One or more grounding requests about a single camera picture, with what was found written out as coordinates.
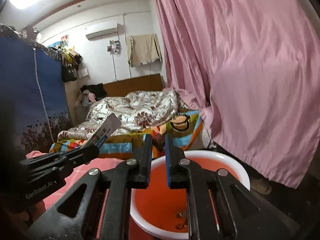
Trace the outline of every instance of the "colorful bed sheet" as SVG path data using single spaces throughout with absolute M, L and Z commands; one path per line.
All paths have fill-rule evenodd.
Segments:
M 132 152 L 143 146 L 145 134 L 153 137 L 153 157 L 164 155 L 164 137 L 172 134 L 175 146 L 187 150 L 202 129 L 202 120 L 199 111 L 177 113 L 168 122 L 151 127 L 143 132 L 125 135 L 110 136 L 100 148 L 100 158 L 127 159 L 132 157 Z M 62 140 L 52 144 L 50 152 L 65 152 L 82 146 L 86 140 Z

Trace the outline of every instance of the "screw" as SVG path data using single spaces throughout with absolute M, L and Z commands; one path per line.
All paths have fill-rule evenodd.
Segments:
M 97 168 L 92 168 L 89 170 L 89 175 L 95 176 L 99 173 L 99 170 Z
M 180 160 L 180 164 L 181 165 L 189 165 L 190 164 L 190 160 L 189 159 L 181 159 Z
M 135 165 L 137 163 L 137 160 L 136 159 L 129 159 L 127 160 L 127 164 L 128 165 Z
M 220 169 L 220 170 L 218 170 L 218 174 L 219 174 L 220 176 L 222 176 L 222 177 L 225 177 L 225 176 L 228 175 L 228 171 L 225 170 L 225 169 Z

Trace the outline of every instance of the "black handbag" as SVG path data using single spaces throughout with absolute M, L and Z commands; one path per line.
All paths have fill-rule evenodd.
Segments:
M 63 82 L 75 81 L 77 80 L 77 75 L 75 69 L 69 65 L 66 58 L 63 57 L 63 64 L 61 68 L 62 80 Z

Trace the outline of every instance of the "curtain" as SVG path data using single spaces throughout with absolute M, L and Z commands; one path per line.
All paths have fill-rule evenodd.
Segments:
M 320 45 L 296 0 L 156 0 L 168 85 L 214 141 L 297 187 L 319 142 Z

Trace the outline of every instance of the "white wall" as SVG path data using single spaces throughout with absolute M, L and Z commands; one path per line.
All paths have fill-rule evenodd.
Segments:
M 112 20 L 118 22 L 119 36 L 115 33 L 90 41 L 85 37 L 84 32 L 87 26 Z M 75 46 L 75 50 L 83 57 L 83 65 L 90 75 L 89 77 L 81 78 L 79 86 L 83 84 L 109 83 L 116 79 L 122 80 L 163 72 L 160 62 L 134 68 L 129 68 L 127 62 L 125 37 L 155 32 L 148 0 L 122 2 L 93 8 L 68 17 L 40 31 L 42 34 L 41 42 L 45 46 L 60 40 L 63 35 L 69 35 L 68 47 Z M 107 46 L 110 40 L 118 39 L 121 42 L 122 52 L 112 58 L 112 55 L 107 52 Z
M 151 10 L 153 30 L 154 30 L 154 33 L 156 33 L 158 36 L 160 50 L 162 54 L 162 60 L 163 60 L 162 62 L 159 62 L 159 65 L 160 65 L 159 68 L 161 69 L 161 75 L 163 76 L 164 82 L 166 84 L 167 76 L 166 76 L 166 69 L 165 69 L 164 44 L 163 44 L 162 34 L 161 34 L 159 20 L 158 20 L 156 1 L 155 0 L 148 0 L 148 1 L 149 1 L 150 10 Z

